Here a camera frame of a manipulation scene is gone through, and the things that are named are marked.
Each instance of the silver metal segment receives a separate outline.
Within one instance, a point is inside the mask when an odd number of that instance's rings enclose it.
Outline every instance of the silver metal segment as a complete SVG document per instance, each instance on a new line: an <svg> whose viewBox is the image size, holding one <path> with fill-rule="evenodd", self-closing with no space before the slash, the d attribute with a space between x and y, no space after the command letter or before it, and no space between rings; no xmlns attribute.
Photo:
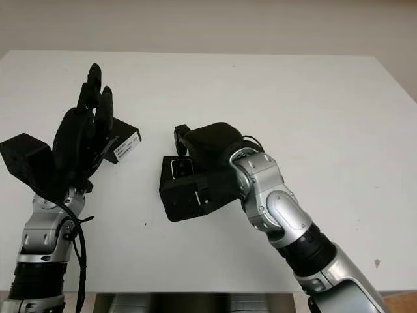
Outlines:
<svg viewBox="0 0 417 313"><path fill-rule="evenodd" d="M352 310L350 312L389 313L384 299L379 292L375 290L369 280L366 279L346 253L344 253L337 244L334 243L334 245L336 247L336 256L322 271L308 277L299 277L295 275L295 278L298 280L303 290L315 297L324 291L331 290L341 282L349 280L359 288L366 299L376 308L376 311Z"/></svg>
<svg viewBox="0 0 417 313"><path fill-rule="evenodd" d="M230 313L269 313L266 296L262 293L232 293L230 295Z"/></svg>
<svg viewBox="0 0 417 313"><path fill-rule="evenodd" d="M63 304L64 295L45 299L5 299L1 303L0 313L43 313Z"/></svg>
<svg viewBox="0 0 417 313"><path fill-rule="evenodd" d="M379 313L362 290L352 281L313 297L322 313Z"/></svg>
<svg viewBox="0 0 417 313"><path fill-rule="evenodd" d="M275 248L287 246L303 236L313 221L285 186L276 161L266 153L253 152L234 159L233 164L240 189L246 193L244 209L251 224L266 233L282 232L281 237L271 241Z"/></svg>
<svg viewBox="0 0 417 313"><path fill-rule="evenodd" d="M65 205L79 216L85 205L84 193L71 188ZM63 239L63 235L69 234L74 224L71 220L62 223L67 216L60 207L35 194L33 214L23 230L18 262L68 262L70 243Z"/></svg>

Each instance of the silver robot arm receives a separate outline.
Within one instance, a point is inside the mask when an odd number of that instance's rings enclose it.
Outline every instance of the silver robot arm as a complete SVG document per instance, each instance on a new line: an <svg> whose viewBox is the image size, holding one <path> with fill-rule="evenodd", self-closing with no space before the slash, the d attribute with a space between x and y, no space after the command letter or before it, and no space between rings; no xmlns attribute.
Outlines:
<svg viewBox="0 0 417 313"><path fill-rule="evenodd" d="M71 188L65 205L78 216L84 204L84 193ZM15 279L0 313L63 311L63 277L73 236L74 223L69 216L54 203L35 195L33 214L23 230Z"/></svg>
<svg viewBox="0 0 417 313"><path fill-rule="evenodd" d="M348 256L330 242L285 186L276 161L243 148L230 165L250 223L286 259L313 313L388 313L384 300Z"/></svg>

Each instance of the black plastic housing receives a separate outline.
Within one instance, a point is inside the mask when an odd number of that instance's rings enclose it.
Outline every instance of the black plastic housing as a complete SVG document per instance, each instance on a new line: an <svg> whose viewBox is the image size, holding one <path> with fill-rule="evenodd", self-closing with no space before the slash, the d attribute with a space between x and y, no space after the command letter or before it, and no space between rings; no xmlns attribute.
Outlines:
<svg viewBox="0 0 417 313"><path fill-rule="evenodd" d="M207 215L240 198L230 156L244 147L261 147L223 122L195 130L179 125L174 137L179 156L164 157L159 189L170 221Z"/></svg>
<svg viewBox="0 0 417 313"><path fill-rule="evenodd" d="M66 263L18 263L9 298L44 299L62 294Z"/></svg>

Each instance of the robotic hand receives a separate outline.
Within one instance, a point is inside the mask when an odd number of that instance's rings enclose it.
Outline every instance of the robotic hand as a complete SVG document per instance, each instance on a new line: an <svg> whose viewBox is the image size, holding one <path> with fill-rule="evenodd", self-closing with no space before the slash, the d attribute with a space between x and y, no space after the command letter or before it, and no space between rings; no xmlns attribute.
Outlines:
<svg viewBox="0 0 417 313"><path fill-rule="evenodd" d="M283 256L313 313L387 313L375 288L330 242L285 186L275 160L226 123L175 127L179 157L164 157L160 195L171 221L241 199L250 223Z"/></svg>
<svg viewBox="0 0 417 313"><path fill-rule="evenodd" d="M116 140L113 124L122 123L113 120L111 89L100 90L101 70L93 64L78 104L65 114L52 149L28 134L0 143L9 172L36 193L33 214L23 231L14 282L8 299L1 304L1 313L62 312L63 277L72 243L80 265L76 312L81 311L87 260L80 224L92 217L78 220L78 216L85 193L93 189L89 178ZM77 235L80 252L75 245Z"/></svg>

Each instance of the white wall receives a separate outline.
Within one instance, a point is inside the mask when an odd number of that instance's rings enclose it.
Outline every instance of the white wall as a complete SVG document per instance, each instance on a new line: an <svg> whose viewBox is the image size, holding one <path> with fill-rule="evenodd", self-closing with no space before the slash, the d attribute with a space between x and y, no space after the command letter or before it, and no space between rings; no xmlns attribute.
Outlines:
<svg viewBox="0 0 417 313"><path fill-rule="evenodd" d="M11 49L375 55L417 99L417 1L0 0Z"/></svg>

